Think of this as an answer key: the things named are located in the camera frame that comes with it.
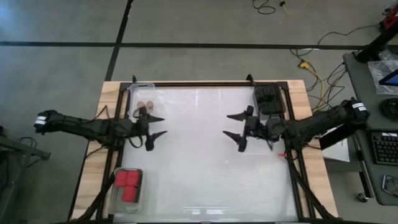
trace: clear plastic container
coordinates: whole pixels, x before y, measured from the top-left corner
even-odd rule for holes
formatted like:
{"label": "clear plastic container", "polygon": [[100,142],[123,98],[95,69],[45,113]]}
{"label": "clear plastic container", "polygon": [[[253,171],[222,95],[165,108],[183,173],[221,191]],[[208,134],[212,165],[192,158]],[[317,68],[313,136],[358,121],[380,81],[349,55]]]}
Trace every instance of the clear plastic container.
{"label": "clear plastic container", "polygon": [[131,93],[129,111],[131,119],[134,119],[134,116],[138,116],[138,108],[141,106],[145,106],[149,114],[154,116],[160,114],[162,103],[153,83],[135,83],[129,89]]}
{"label": "clear plastic container", "polygon": [[142,170],[140,169],[128,169],[128,168],[117,168],[114,171],[115,176],[118,174],[120,171],[139,171],[141,173],[142,179],[141,179],[141,184],[139,187],[139,190],[136,191],[136,202],[124,202],[122,201],[122,196],[123,196],[123,191],[124,187],[117,187],[116,184],[113,185],[112,189],[112,194],[111,194],[111,202],[108,208],[108,213],[110,214],[134,214],[138,212],[141,208],[141,201],[142,201],[142,196],[143,191],[144,191],[144,183],[145,183],[145,176]]}

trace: black floor stripe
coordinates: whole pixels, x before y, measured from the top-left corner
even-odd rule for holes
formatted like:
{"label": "black floor stripe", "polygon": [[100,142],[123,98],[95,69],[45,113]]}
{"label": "black floor stripe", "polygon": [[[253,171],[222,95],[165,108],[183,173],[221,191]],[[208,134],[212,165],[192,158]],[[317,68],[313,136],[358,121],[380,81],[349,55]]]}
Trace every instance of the black floor stripe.
{"label": "black floor stripe", "polygon": [[127,21],[122,21],[117,42],[19,42],[0,41],[0,46],[21,47],[136,47],[165,49],[320,49],[320,50],[361,50],[364,45],[305,45],[305,44],[199,44],[199,43],[121,43]]}
{"label": "black floor stripe", "polygon": [[124,9],[122,23],[120,24],[118,37],[116,38],[115,47],[113,48],[111,60],[109,61],[108,69],[106,71],[105,81],[112,80],[113,70],[116,65],[116,60],[118,59],[118,55],[119,55],[119,49],[120,49],[119,45],[121,45],[121,42],[123,40],[123,35],[124,35],[124,31],[126,30],[127,21],[129,20],[129,13],[130,13],[132,2],[133,2],[133,0],[128,0],[127,4],[126,4],[126,8]]}
{"label": "black floor stripe", "polygon": [[23,42],[0,41],[0,46],[21,47],[114,47],[115,43],[109,42]]}
{"label": "black floor stripe", "polygon": [[116,65],[116,60],[118,59],[118,55],[119,55],[119,49],[120,49],[119,47],[113,48],[111,60],[109,61],[108,69],[107,69],[106,75],[105,75],[106,82],[112,80],[113,70]]}
{"label": "black floor stripe", "polygon": [[121,43],[120,47],[186,48],[186,49],[320,49],[361,50],[363,45],[302,45],[302,44],[198,44],[198,43]]}

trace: chair wheel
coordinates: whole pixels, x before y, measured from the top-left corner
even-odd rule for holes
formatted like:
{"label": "chair wheel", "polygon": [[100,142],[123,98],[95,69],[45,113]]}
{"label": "chair wheel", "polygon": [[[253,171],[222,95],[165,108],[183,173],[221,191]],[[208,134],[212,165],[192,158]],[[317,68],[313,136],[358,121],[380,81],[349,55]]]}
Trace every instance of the chair wheel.
{"label": "chair wheel", "polygon": [[357,194],[356,198],[357,198],[360,202],[363,202],[363,203],[368,202],[368,199],[369,199],[369,198],[365,195],[364,192]]}

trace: computer monitor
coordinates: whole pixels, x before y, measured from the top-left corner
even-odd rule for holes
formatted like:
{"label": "computer monitor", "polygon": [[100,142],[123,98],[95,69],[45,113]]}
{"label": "computer monitor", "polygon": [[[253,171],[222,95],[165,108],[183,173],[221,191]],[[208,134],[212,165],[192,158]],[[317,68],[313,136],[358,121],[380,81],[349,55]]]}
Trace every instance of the computer monitor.
{"label": "computer monitor", "polygon": [[379,80],[380,85],[398,86],[398,69]]}

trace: small brown object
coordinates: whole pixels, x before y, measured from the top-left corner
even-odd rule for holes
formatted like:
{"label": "small brown object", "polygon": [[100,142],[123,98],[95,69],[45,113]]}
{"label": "small brown object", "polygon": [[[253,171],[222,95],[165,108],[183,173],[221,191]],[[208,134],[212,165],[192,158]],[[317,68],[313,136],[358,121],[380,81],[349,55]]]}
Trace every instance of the small brown object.
{"label": "small brown object", "polygon": [[137,108],[142,108],[143,106],[145,106],[145,103],[140,101],[137,103]]}
{"label": "small brown object", "polygon": [[147,108],[150,109],[150,110],[153,109],[154,108],[154,102],[148,101],[147,102]]}

